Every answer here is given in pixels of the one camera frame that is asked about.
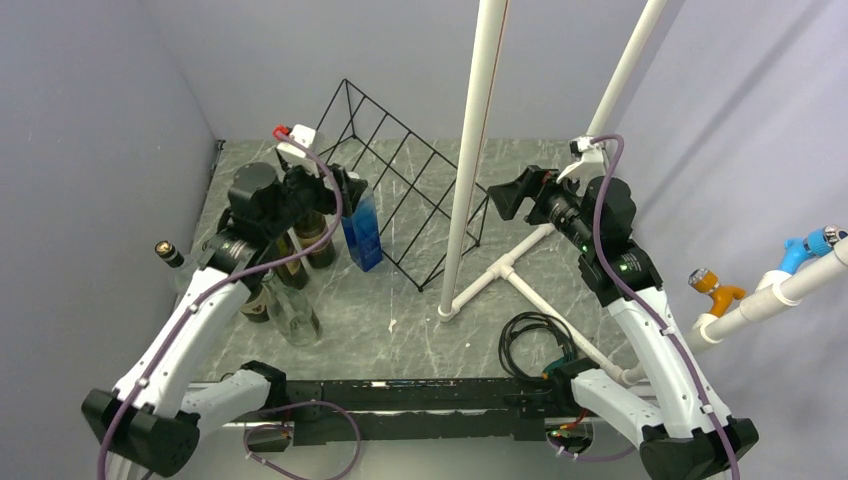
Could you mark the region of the blue square glass bottle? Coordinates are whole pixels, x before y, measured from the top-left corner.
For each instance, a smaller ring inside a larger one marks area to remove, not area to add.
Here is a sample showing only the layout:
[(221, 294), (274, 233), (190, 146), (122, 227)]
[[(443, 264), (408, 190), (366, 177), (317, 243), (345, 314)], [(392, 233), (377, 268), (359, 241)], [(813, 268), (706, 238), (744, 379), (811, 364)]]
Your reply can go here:
[(366, 187), (357, 197), (345, 201), (342, 227), (353, 262), (363, 271), (372, 270), (383, 260), (374, 192)]

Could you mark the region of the clear glass bottle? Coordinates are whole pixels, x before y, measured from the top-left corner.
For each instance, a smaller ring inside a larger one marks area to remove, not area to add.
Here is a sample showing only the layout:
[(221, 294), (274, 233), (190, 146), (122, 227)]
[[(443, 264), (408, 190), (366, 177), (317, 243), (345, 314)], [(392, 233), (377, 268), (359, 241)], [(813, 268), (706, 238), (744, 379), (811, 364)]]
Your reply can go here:
[(306, 295), (285, 285), (274, 270), (262, 278), (268, 315), (287, 343), (295, 347), (316, 344), (322, 334), (320, 320)]

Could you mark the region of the dark wine bottle black top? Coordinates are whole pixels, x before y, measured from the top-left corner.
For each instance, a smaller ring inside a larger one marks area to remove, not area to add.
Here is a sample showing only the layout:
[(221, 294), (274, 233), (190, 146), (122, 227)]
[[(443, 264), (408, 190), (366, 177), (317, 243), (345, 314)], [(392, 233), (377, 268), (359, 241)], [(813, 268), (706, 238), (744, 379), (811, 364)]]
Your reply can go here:
[(239, 312), (252, 323), (265, 323), (270, 320), (268, 313), (267, 291), (264, 285), (258, 285), (250, 294)]

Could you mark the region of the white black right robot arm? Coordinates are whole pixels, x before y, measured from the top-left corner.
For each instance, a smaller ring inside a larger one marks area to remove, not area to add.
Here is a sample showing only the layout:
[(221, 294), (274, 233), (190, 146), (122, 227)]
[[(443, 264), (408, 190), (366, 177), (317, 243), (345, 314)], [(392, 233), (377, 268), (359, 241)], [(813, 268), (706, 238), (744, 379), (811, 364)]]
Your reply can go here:
[(732, 415), (678, 334), (662, 278), (632, 237), (637, 208), (628, 184), (598, 176), (580, 192), (578, 182), (559, 183), (557, 174), (531, 165), (487, 193), (504, 220), (532, 200), (526, 222), (553, 227), (579, 250), (583, 282), (625, 333), (656, 402), (583, 358), (553, 370), (553, 406), (601, 417), (632, 444), (652, 479), (738, 477), (738, 462), (759, 434), (751, 420)]

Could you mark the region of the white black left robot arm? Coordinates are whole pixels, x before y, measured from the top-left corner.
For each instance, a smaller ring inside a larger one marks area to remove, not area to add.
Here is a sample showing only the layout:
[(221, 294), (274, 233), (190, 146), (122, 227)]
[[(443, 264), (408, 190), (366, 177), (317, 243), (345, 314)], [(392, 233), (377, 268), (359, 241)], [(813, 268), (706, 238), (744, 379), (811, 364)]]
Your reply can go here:
[(343, 191), (329, 166), (317, 166), (318, 175), (302, 166), (279, 175), (266, 163), (237, 172), (222, 223), (162, 330), (113, 387), (83, 400), (100, 444), (97, 478), (109, 478), (112, 465), (171, 477), (224, 424), (251, 412), (272, 420), (292, 408), (285, 373), (262, 362), (201, 391), (190, 392), (189, 384), (224, 323), (283, 265), (273, 257), (278, 238), (312, 212), (332, 216), (331, 231), (340, 225)]

